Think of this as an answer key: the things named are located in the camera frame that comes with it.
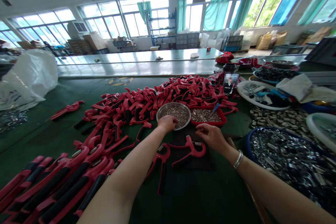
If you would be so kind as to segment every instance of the white cloth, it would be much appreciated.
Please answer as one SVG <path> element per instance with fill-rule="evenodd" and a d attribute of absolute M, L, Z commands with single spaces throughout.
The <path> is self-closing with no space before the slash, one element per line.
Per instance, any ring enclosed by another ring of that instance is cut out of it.
<path fill-rule="evenodd" d="M 276 87 L 294 96 L 299 103 L 316 100 L 336 102 L 336 91 L 327 87 L 314 86 L 305 74 L 292 79 L 285 78 Z"/>

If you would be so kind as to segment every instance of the green curtain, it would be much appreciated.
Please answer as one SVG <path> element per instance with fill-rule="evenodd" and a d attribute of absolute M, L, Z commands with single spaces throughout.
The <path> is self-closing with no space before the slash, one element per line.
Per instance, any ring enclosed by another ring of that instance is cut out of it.
<path fill-rule="evenodd" d="M 177 0 L 177 33 L 186 28 L 187 0 Z"/>
<path fill-rule="evenodd" d="M 150 1 L 147 1 L 147 2 L 138 2 L 138 8 L 139 8 L 139 12 L 140 12 L 140 15 L 142 17 L 142 20 L 146 24 L 146 15 L 147 15 L 147 12 L 149 12 L 150 16 L 152 16 L 152 7 L 151 7 Z"/>
<path fill-rule="evenodd" d="M 222 30 L 230 0 L 211 0 L 205 9 L 203 29 Z"/>
<path fill-rule="evenodd" d="M 232 30 L 237 30 L 245 22 L 253 0 L 241 0 Z"/>
<path fill-rule="evenodd" d="M 308 25 L 310 24 L 317 13 L 321 10 L 322 6 L 325 4 L 327 0 L 314 0 L 306 11 L 304 12 L 303 16 L 298 21 L 298 25 Z"/>

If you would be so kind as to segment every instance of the air conditioner unit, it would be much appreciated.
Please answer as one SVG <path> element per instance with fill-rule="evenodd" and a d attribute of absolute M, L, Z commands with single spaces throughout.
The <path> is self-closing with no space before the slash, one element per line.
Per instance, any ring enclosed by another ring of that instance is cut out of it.
<path fill-rule="evenodd" d="M 83 22 L 71 21 L 68 23 L 68 33 L 71 39 L 82 39 L 83 35 L 89 34 Z"/>

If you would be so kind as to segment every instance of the green work table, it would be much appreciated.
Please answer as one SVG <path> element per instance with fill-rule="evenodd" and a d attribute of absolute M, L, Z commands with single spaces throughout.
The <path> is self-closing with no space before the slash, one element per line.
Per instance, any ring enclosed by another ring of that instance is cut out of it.
<path fill-rule="evenodd" d="M 124 92 L 125 87 L 131 90 L 154 87 L 167 80 L 162 77 L 140 77 L 123 79 L 120 85 L 112 86 L 120 80 L 60 79 L 57 87 L 45 96 L 46 100 L 27 112 L 27 122 L 0 135 L 0 187 L 38 155 L 57 158 L 62 152 L 73 154 L 73 141 L 83 142 L 87 137 L 82 136 L 81 131 L 75 130 L 73 125 L 81 120 L 86 109 L 101 99 L 102 94 Z M 56 111 L 78 100 L 85 101 L 79 110 L 56 122 L 50 121 Z M 222 132 L 242 137 L 250 131 L 249 110 L 252 105 L 243 99 L 233 101 L 238 102 L 239 112 L 227 116 L 228 122 L 222 127 Z M 125 126 L 122 128 L 122 136 L 129 135 L 128 142 L 131 143 L 140 127 Z M 169 142 L 173 136 L 174 132 L 171 132 L 163 141 Z M 238 149 L 245 151 L 243 138 L 236 140 L 235 144 Z M 130 223 L 260 223 L 242 179 L 218 153 L 211 150 L 211 155 L 216 166 L 214 171 L 173 171 L 172 162 L 168 160 L 163 196 L 157 195 L 160 172 L 154 171 L 135 198 Z M 77 217 L 70 213 L 61 223 L 76 221 Z"/>

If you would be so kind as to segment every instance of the hand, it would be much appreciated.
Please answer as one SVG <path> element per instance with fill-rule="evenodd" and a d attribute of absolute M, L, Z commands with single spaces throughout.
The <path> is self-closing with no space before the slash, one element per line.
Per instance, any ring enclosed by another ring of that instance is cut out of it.
<path fill-rule="evenodd" d="M 165 133 L 168 133 L 175 129 L 178 121 L 174 116 L 165 115 L 157 122 L 157 127 L 164 129 Z"/>
<path fill-rule="evenodd" d="M 218 151 L 220 154 L 223 154 L 230 148 L 230 145 L 223 137 L 221 130 L 216 126 L 200 124 L 196 126 L 196 129 L 196 134 L 203 138 L 212 149 Z"/>

